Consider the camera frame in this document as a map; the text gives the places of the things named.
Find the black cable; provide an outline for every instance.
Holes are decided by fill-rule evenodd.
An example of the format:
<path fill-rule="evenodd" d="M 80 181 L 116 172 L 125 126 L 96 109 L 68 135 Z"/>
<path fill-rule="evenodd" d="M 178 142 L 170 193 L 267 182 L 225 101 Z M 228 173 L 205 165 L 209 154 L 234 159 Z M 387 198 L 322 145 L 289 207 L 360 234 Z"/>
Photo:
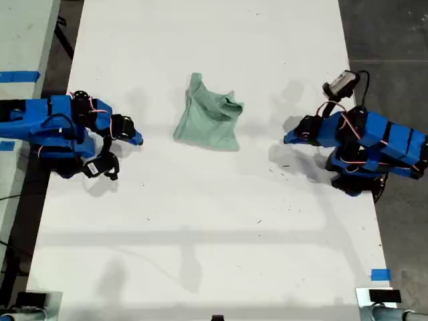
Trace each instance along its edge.
<path fill-rule="evenodd" d="M 3 244 L 5 247 L 10 247 L 11 249 L 14 249 L 15 251 L 18 251 L 19 253 L 28 255 L 29 257 L 33 257 L 30 253 L 28 253 L 28 252 L 26 252 L 26 251 L 24 251 L 22 249 L 18 249 L 17 247 L 15 247 L 15 246 L 13 246 L 13 245 L 11 245 L 9 243 L 6 243 L 6 242 L 3 242 L 3 241 L 0 240 L 0 244 Z"/>
<path fill-rule="evenodd" d="M 0 199 L 0 201 L 3 201 L 3 200 L 5 200 L 5 199 L 12 199 L 12 198 L 14 198 L 14 197 L 20 197 L 21 196 L 21 194 L 16 194 L 16 195 L 11 195 L 11 196 L 6 196 L 6 197 L 2 197 L 1 199 Z"/>
<path fill-rule="evenodd" d="M 365 107 L 366 95 L 368 92 L 368 87 L 370 86 L 370 73 L 367 70 L 360 70 L 357 74 L 365 74 L 366 75 L 366 88 L 364 89 L 364 94 L 362 94 L 361 106 Z"/>
<path fill-rule="evenodd" d="M 17 276 L 24 276 L 24 277 L 27 277 L 27 276 L 29 276 L 29 273 L 27 273 L 27 272 L 23 272 L 23 271 L 19 271 L 19 273 L 18 273 L 18 275 Z"/>
<path fill-rule="evenodd" d="M 68 57 L 70 57 L 71 60 L 73 60 L 74 57 L 74 50 L 72 45 L 70 45 L 69 41 L 67 40 L 67 37 L 62 32 L 61 28 L 59 27 L 58 23 L 55 25 L 55 30 L 53 31 L 60 41 L 60 44 L 68 54 Z"/>
<path fill-rule="evenodd" d="M 76 149 L 75 149 L 75 146 L 74 146 L 74 139 L 77 139 L 78 135 L 77 135 L 77 133 L 76 133 L 76 129 L 74 128 L 73 122 L 72 122 L 72 120 L 70 119 L 70 117 L 68 117 L 68 116 L 67 116 L 67 115 L 65 115 L 65 114 L 61 114 L 61 113 L 53 114 L 53 115 L 51 115 L 51 116 L 47 117 L 47 118 L 46 118 L 46 120 L 45 120 L 44 122 L 42 122 L 42 123 L 41 123 L 40 127 L 43 127 L 47 122 L 49 122 L 52 118 L 55 118 L 55 117 L 62 117 L 62 118 L 64 118 L 65 120 L 67 120 L 67 121 L 68 121 L 68 123 L 70 124 L 70 127 L 72 128 L 72 130 L 73 130 L 73 135 L 74 135 L 74 138 L 73 138 L 73 139 L 71 139 L 71 141 L 72 141 L 72 150 L 73 150 L 73 154 L 74 154 L 74 157 L 76 157 L 76 158 L 80 158 L 80 157 L 76 154 Z"/>
<path fill-rule="evenodd" d="M 380 197 L 382 196 L 383 191 L 385 190 L 385 187 L 387 185 L 388 178 L 389 178 L 388 173 L 385 174 L 385 176 L 383 178 L 381 178 L 383 180 L 382 185 L 381 185 L 381 190 L 379 191 L 379 194 L 376 195 L 376 197 L 373 196 L 373 203 L 376 203 L 380 199 Z"/>

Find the white table surface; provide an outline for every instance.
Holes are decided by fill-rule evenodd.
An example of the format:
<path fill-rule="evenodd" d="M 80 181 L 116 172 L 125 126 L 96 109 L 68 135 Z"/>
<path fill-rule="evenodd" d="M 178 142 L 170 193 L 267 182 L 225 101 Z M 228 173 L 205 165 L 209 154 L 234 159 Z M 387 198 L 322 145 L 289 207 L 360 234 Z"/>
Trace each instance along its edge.
<path fill-rule="evenodd" d="M 38 71 L 36 83 L 2 83 L 0 100 L 39 98 L 54 35 L 60 0 L 0 1 L 0 71 Z M 0 198 L 21 192 L 27 169 L 28 144 L 17 141 L 0 152 Z M 0 201 L 0 239 L 8 242 L 19 197 Z M 0 264 L 5 255 L 0 245 Z"/>
<path fill-rule="evenodd" d="M 337 0 L 85 1 L 69 90 L 145 144 L 114 144 L 115 183 L 52 175 L 27 289 L 60 320 L 359 320 L 355 288 L 389 286 L 371 196 L 281 143 L 347 67 Z M 245 102 L 239 152 L 172 140 L 192 72 Z"/>

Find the blue tape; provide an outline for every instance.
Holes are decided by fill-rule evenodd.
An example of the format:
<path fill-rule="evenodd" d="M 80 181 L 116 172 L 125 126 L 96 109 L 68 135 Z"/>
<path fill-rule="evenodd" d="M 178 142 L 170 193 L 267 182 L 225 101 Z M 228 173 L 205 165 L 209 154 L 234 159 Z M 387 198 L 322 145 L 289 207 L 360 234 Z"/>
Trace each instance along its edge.
<path fill-rule="evenodd" d="M 390 281 L 390 269 L 372 269 L 372 281 Z"/>
<path fill-rule="evenodd" d="M 2 140 L 0 141 L 0 152 L 12 152 L 15 148 L 15 142 Z"/>
<path fill-rule="evenodd" d="M 37 82 L 39 72 L 0 72 L 0 82 Z"/>

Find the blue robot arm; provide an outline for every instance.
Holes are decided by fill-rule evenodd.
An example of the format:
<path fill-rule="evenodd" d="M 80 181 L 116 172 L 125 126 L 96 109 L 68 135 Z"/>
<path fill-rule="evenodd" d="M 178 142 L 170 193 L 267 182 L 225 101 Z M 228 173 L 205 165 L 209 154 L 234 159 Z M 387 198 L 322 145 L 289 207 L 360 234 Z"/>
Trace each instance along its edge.
<path fill-rule="evenodd" d="M 98 155 L 87 128 L 103 137 Z M 119 164 L 110 152 L 112 141 L 143 143 L 131 118 L 113 114 L 109 105 L 83 91 L 72 97 L 0 100 L 0 137 L 29 142 L 41 166 L 63 178 L 82 172 L 88 177 L 105 174 L 117 179 Z"/>
<path fill-rule="evenodd" d="M 353 81 L 353 89 L 358 81 Z M 419 179 L 428 165 L 428 136 L 385 117 L 369 112 L 364 106 L 346 111 L 339 101 L 343 95 L 331 97 L 322 115 L 305 116 L 299 125 L 284 137 L 285 144 L 311 144 L 335 147 L 326 169 L 338 173 L 332 185 L 349 195 L 372 191 L 380 197 L 388 173 Z M 339 105 L 343 111 L 330 115 Z"/>

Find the dark floor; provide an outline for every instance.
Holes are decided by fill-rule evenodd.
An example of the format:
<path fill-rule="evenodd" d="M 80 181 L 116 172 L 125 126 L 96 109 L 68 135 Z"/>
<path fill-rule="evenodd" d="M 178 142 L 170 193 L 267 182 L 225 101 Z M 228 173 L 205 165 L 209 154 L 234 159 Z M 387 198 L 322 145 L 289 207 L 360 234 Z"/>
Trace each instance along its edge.
<path fill-rule="evenodd" d="M 339 0 L 339 3 L 350 68 L 365 69 L 371 74 L 366 106 L 393 122 L 428 132 L 428 118 L 423 111 L 428 90 L 428 1 Z M 62 1 L 60 14 L 68 22 L 63 29 L 73 46 L 82 4 L 79 0 Z M 43 86 L 47 96 L 66 91 L 71 66 L 57 39 L 53 42 Z M 45 177 L 35 170 L 30 171 L 27 180 L 39 181 L 39 186 L 27 185 L 27 188 L 42 189 L 47 185 Z M 376 204 L 393 286 L 401 289 L 404 308 L 425 313 L 428 313 L 427 187 L 428 177 L 412 181 L 392 176 Z M 43 199 L 38 197 L 25 203 L 34 208 L 35 202 L 42 205 Z M 37 231 L 32 231 L 32 237 L 21 237 L 30 226 L 29 209 L 21 203 L 12 238 L 15 245 L 32 252 Z M 41 210 L 33 214 L 33 226 L 38 226 L 40 215 Z M 23 260 L 23 265 L 28 266 L 25 264 L 28 259 Z"/>

